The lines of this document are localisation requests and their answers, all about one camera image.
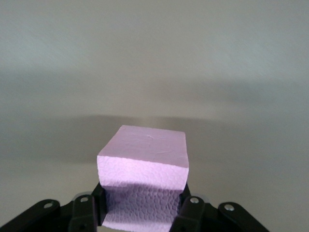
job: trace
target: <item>textured foam surface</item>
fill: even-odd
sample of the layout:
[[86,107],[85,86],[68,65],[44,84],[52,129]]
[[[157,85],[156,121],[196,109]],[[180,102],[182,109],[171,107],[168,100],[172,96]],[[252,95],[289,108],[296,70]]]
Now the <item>textured foam surface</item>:
[[168,232],[189,172],[185,134],[122,126],[98,155],[108,213],[103,226]]

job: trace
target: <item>block front face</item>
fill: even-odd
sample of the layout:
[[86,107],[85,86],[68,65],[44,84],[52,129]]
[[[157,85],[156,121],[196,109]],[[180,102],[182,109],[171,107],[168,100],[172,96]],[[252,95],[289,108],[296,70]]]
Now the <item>block front face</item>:
[[103,226],[169,231],[189,172],[183,132],[122,126],[97,163],[107,192]]

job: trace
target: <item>gray surface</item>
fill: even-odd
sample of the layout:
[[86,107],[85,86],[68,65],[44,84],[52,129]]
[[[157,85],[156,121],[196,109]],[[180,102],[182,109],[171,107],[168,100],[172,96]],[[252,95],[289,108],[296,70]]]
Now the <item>gray surface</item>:
[[122,124],[186,132],[189,186],[309,231],[307,1],[1,1],[0,224],[98,182]]

